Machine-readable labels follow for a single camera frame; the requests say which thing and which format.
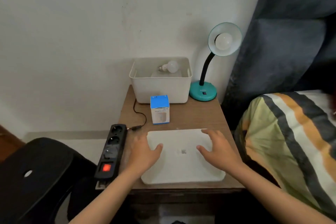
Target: small product box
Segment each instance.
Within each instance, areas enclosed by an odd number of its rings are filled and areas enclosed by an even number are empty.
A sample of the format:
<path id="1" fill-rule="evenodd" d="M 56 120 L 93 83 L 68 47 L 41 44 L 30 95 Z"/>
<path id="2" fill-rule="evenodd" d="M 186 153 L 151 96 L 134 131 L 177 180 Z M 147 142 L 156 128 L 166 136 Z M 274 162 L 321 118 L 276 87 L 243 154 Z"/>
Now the small product box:
<path id="1" fill-rule="evenodd" d="M 169 123 L 169 99 L 168 95 L 151 96 L 150 110 L 152 111 L 153 124 Z"/>

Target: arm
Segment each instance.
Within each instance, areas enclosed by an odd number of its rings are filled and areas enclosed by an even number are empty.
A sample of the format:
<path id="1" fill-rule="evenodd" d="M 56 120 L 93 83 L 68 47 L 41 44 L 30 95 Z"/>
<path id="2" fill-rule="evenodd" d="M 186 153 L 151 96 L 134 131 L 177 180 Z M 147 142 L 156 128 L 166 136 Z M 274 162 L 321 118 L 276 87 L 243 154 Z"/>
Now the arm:
<path id="1" fill-rule="evenodd" d="M 202 132 L 208 134 L 212 140 L 212 151 L 207 151 L 203 146 L 197 146 L 205 160 L 243 184 L 280 223 L 335 224 L 245 165 L 221 132 L 208 129 Z"/>
<path id="2" fill-rule="evenodd" d="M 126 169 L 69 224 L 110 223 L 136 180 L 159 159 L 162 147 L 151 150 L 146 134 L 135 137 Z"/>

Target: white wall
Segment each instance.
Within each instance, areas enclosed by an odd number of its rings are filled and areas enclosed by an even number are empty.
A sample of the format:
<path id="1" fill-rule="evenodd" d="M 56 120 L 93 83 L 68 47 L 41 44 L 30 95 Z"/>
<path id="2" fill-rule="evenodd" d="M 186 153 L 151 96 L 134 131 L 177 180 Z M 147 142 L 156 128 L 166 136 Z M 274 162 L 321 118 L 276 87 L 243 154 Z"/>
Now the white wall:
<path id="1" fill-rule="evenodd" d="M 0 124 L 16 134 L 19 124 L 27 132 L 106 130 L 118 121 L 134 57 L 186 56 L 200 66 L 212 27 L 229 21 L 245 34 L 256 2 L 0 0 L 0 107 L 13 116 L 1 114 Z M 235 58 L 212 61 L 207 81 L 220 99 Z"/>

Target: wooden table top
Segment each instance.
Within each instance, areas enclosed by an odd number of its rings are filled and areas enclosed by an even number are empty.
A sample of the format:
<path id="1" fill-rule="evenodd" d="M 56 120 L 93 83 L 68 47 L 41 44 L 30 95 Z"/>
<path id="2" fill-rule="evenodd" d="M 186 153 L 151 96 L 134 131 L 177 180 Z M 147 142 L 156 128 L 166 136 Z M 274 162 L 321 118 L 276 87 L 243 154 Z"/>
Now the wooden table top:
<path id="1" fill-rule="evenodd" d="M 124 101 L 123 108 L 119 119 L 120 124 L 126 124 L 128 128 L 141 125 L 145 121 L 145 117 L 133 111 L 135 94 L 132 85 L 129 86 Z M 233 141 L 229 126 L 225 120 L 224 114 L 218 99 L 215 98 L 209 102 L 199 102 L 190 96 L 187 103 L 170 104 L 170 123 L 154 125 L 152 123 L 152 114 L 149 104 L 136 103 L 135 110 L 142 112 L 147 116 L 147 123 L 140 130 L 127 133 L 124 153 L 121 159 L 120 171 L 123 171 L 130 154 L 130 146 L 135 135 L 157 130 L 181 130 L 195 128 L 209 128 L 221 131 L 230 145 L 238 154 L 238 149 Z M 153 190 L 153 189 L 240 189 L 244 188 L 237 180 L 229 174 L 225 175 L 223 181 L 220 182 L 194 182 L 194 183 L 174 183 L 174 184 L 155 184 L 146 185 L 139 179 L 133 187 L 133 190 Z"/>

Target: hand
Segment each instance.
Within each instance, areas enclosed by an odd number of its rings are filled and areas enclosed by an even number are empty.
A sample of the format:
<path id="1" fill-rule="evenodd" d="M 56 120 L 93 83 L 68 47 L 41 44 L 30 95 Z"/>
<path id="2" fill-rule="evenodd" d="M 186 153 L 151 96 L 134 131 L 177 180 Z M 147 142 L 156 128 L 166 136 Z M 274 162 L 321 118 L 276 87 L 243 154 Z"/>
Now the hand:
<path id="1" fill-rule="evenodd" d="M 147 141 L 147 133 L 145 133 L 134 138 L 131 148 L 127 168 L 132 169 L 140 177 L 157 162 L 163 144 L 159 144 L 155 150 L 151 150 Z"/>
<path id="2" fill-rule="evenodd" d="M 233 151 L 229 142 L 220 131 L 202 129 L 202 132 L 209 135 L 212 141 L 212 151 L 207 151 L 203 146 L 198 145 L 196 148 L 203 155 L 205 160 L 214 167 L 231 173 L 237 167 L 242 165 L 242 160 Z"/>

